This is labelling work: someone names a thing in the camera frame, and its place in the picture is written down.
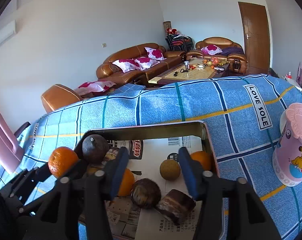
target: pink lid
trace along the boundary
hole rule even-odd
[[[292,134],[302,142],[302,104],[293,103],[286,110],[287,120],[291,122]]]

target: silver screw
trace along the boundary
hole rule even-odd
[[[96,171],[94,173],[94,175],[97,176],[97,177],[102,177],[102,176],[104,176],[104,171]]]
[[[65,183],[68,183],[70,181],[70,178],[69,177],[63,177],[60,179],[60,182],[65,184]]]
[[[237,181],[240,183],[240,184],[246,184],[247,183],[247,180],[243,177],[240,177],[237,179]]]
[[[204,171],[202,174],[205,177],[212,177],[213,176],[213,173],[211,171]]]

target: floral pillow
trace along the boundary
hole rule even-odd
[[[151,68],[159,63],[159,61],[150,59],[148,57],[139,57],[134,61],[139,64],[141,70]]]
[[[201,51],[205,55],[207,55],[207,54],[215,55],[215,54],[218,54],[218,53],[222,52],[222,50],[218,46],[213,45],[213,44],[210,44],[210,45],[206,46],[205,48],[202,48]]]
[[[112,81],[95,81],[95,82],[85,82],[76,88],[74,91],[80,96],[86,95],[91,92],[105,92],[113,87],[115,83]]]
[[[148,53],[148,58],[155,60],[164,60],[162,51],[159,49],[152,49],[148,47],[144,47]]]
[[[134,62],[133,59],[119,59],[112,64],[122,69],[123,73],[129,72],[131,70],[141,70],[139,64]]]

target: orange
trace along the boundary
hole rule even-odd
[[[59,178],[78,160],[77,154],[72,149],[68,147],[59,147],[52,152],[48,161],[48,166],[52,175]]]
[[[192,160],[198,161],[201,163],[205,171],[211,170],[211,157],[205,151],[198,151],[190,154]]]
[[[122,177],[122,182],[118,191],[118,196],[124,197],[129,195],[134,182],[135,179],[132,171],[130,171],[128,168],[125,169]]]

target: pink cup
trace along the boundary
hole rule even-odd
[[[8,173],[12,173],[19,166],[23,155],[23,149],[0,114],[0,164]]]
[[[302,182],[302,104],[286,110],[287,123],[272,155],[272,166],[278,179],[293,187]]]

